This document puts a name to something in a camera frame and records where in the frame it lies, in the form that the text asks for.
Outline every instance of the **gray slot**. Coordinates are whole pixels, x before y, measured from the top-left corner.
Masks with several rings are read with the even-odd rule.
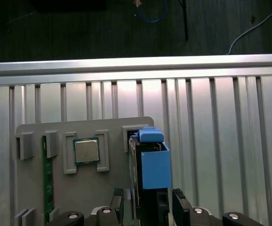
[[[44,226],[43,157],[41,137],[55,131],[56,143],[62,151],[52,158],[54,205],[59,213],[78,211],[89,216],[93,208],[109,205],[115,187],[130,188],[128,154],[123,152],[129,130],[153,126],[150,117],[35,123],[20,125],[17,134],[33,131],[34,157],[30,161],[16,159],[17,206],[19,210],[36,208],[35,226]],[[74,165],[73,139],[98,137],[100,164]],[[129,200],[124,201],[124,225],[131,225]]]
[[[60,214],[59,208],[58,207],[54,208],[49,214],[49,221],[52,221],[53,219],[55,219],[57,216],[59,216],[59,214]]]
[[[149,124],[141,124],[141,125],[127,125],[122,126],[122,132],[123,132],[123,151],[125,153],[128,153],[128,132],[134,131],[138,129],[142,129],[144,126],[149,126]]]
[[[34,156],[32,133],[17,134],[16,136],[15,157],[24,160]]]
[[[21,211],[20,213],[18,213],[16,216],[15,216],[15,223],[14,225],[15,226],[22,226],[22,216],[27,213],[28,209],[24,209],[23,211]]]
[[[73,140],[77,137],[76,132],[66,132],[63,134],[63,169],[64,174],[76,173],[74,164]]]
[[[57,131],[47,131],[45,133],[41,133],[40,135],[46,136],[47,158],[52,158],[54,156],[57,156],[59,153]]]
[[[98,137],[98,148],[100,156],[100,163],[97,164],[97,172],[109,171],[108,130],[97,130],[95,135]]]
[[[35,211],[36,209],[28,210],[22,216],[22,226],[36,226],[35,225]]]

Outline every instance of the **blue plastic part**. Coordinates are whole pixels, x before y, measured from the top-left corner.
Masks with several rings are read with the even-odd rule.
[[[141,152],[143,189],[171,187],[169,149],[157,152]]]
[[[164,136],[160,129],[153,126],[145,126],[138,131],[140,143],[162,143]]]

